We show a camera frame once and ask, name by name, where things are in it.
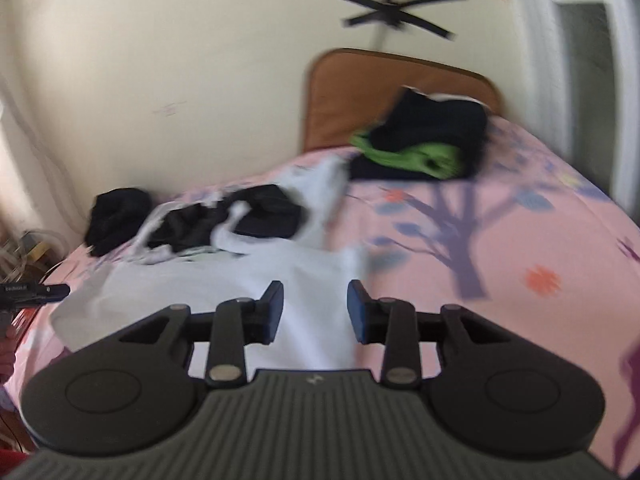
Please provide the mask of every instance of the brown headboard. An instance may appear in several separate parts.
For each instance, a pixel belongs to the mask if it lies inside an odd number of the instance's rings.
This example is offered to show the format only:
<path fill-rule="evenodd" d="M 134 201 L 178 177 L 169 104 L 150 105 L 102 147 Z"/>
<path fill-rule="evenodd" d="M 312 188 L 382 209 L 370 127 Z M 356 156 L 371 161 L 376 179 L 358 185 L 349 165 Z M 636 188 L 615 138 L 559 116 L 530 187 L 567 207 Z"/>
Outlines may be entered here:
<path fill-rule="evenodd" d="M 499 92 L 484 76 L 413 57 L 339 48 L 309 71 L 303 151 L 348 144 L 355 130 L 385 116 L 403 85 L 473 97 L 494 114 L 502 111 Z"/>

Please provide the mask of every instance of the round pad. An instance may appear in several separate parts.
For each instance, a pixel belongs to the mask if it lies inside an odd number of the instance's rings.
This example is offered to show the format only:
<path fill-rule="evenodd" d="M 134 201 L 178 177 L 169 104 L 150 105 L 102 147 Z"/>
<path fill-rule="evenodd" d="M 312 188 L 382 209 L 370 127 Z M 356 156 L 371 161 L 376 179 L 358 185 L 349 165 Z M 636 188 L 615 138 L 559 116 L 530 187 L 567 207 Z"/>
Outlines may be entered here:
<path fill-rule="evenodd" d="M 95 370 L 79 376 L 66 389 L 69 403 L 85 413 L 113 413 L 136 402 L 142 389 L 133 375 L 118 370 Z"/>
<path fill-rule="evenodd" d="M 187 373 L 153 345 L 88 347 L 37 374 L 22 395 L 25 423 L 49 449 L 118 455 L 185 423 L 196 395 Z"/>
<path fill-rule="evenodd" d="M 589 374 L 530 344 L 475 345 L 429 382 L 428 396 L 460 440 L 526 460 L 586 449 L 604 413 Z"/>
<path fill-rule="evenodd" d="M 491 377 L 486 382 L 486 394 L 507 412 L 537 413 L 558 402 L 560 388 L 535 370 L 510 370 Z"/>

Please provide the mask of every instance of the white wall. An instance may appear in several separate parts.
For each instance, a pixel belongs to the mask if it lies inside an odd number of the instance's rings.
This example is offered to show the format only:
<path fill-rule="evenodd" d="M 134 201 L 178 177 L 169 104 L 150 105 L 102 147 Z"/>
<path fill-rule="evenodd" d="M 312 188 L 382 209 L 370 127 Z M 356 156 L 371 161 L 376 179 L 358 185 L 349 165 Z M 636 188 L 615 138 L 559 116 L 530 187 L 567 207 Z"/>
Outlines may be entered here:
<path fill-rule="evenodd" d="M 341 0 L 12 0 L 25 85 L 82 204 L 113 187 L 175 192 L 255 173 L 298 150 L 303 74 L 376 27 Z M 512 0 L 417 7 L 450 43 L 408 27 L 385 50 L 481 72 L 526 115 Z"/>
<path fill-rule="evenodd" d="M 0 0 L 0 76 L 8 86 L 12 105 L 24 120 L 37 130 L 25 95 L 14 49 L 12 22 L 8 0 Z M 71 221 L 76 230 L 63 220 L 53 200 L 55 186 L 60 206 L 70 208 L 69 192 L 59 176 L 50 172 L 49 182 L 38 160 L 36 150 L 18 126 L 8 102 L 0 97 L 0 218 L 9 231 L 19 236 L 28 229 L 46 228 L 62 234 L 70 244 L 79 242 L 82 219 L 76 214 Z"/>

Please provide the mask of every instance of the wall stain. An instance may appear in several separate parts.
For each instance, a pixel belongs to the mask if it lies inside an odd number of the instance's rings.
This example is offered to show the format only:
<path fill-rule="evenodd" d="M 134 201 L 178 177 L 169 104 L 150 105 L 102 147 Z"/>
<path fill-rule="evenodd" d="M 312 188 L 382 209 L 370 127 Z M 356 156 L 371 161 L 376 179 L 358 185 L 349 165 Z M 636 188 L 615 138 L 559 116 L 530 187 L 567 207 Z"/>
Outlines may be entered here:
<path fill-rule="evenodd" d="M 175 115 L 178 113 L 178 108 L 180 107 L 180 105 L 186 104 L 187 101 L 180 101 L 177 103 L 169 103 L 164 105 L 161 108 L 158 108 L 158 110 L 154 110 L 153 113 L 154 115 L 160 115 L 162 117 L 171 117 L 172 115 Z"/>

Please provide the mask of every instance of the bed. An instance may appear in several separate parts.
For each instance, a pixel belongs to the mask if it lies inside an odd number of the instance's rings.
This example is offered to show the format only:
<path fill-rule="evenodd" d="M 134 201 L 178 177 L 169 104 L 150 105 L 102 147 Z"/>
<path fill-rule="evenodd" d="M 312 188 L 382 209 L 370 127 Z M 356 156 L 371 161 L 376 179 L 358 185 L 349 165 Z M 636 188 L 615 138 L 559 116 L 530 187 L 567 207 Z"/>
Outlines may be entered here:
<path fill-rule="evenodd" d="M 597 187 L 500 117 L 500 95 L 487 79 L 406 57 L 331 51 L 309 71 L 303 154 L 286 166 L 350 151 L 351 133 L 383 116 L 402 85 L 487 105 L 494 116 L 482 170 L 473 180 L 439 184 L 351 184 L 330 226 L 330 248 L 367 246 L 373 297 L 403 298 L 425 312 L 463 304 L 593 374 L 607 410 L 591 451 L 629 474 L 640 463 L 640 233 Z M 49 281 L 78 288 L 126 249 L 95 259 L 80 247 Z M 5 386 L 16 404 L 29 378 L 68 352 L 49 324 L 54 309 L 22 316 L 16 373 Z M 361 366 L 379 370 L 380 348 L 356 352 Z M 425 376 L 438 373 L 429 345 L 422 360 Z"/>

